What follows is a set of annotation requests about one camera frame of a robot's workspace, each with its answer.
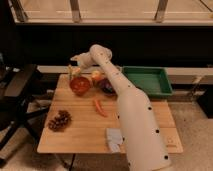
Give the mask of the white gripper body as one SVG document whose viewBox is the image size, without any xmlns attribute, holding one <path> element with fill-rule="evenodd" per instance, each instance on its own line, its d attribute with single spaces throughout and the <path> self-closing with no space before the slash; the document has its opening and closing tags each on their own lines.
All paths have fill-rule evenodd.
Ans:
<svg viewBox="0 0 213 171">
<path fill-rule="evenodd" d="M 87 69 L 93 65 L 93 60 L 89 52 L 75 55 L 71 57 L 70 60 L 77 63 L 77 66 L 72 68 L 73 74 L 79 74 L 82 70 Z"/>
</svg>

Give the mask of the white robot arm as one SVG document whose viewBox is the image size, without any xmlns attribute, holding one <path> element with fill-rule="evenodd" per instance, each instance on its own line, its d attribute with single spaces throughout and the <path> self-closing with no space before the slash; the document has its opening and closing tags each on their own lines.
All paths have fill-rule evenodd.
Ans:
<svg viewBox="0 0 213 171">
<path fill-rule="evenodd" d="M 70 58 L 81 69 L 99 65 L 117 94 L 117 112 L 130 171 L 174 171 L 146 93 L 111 62 L 110 49 L 98 44 Z"/>
</svg>

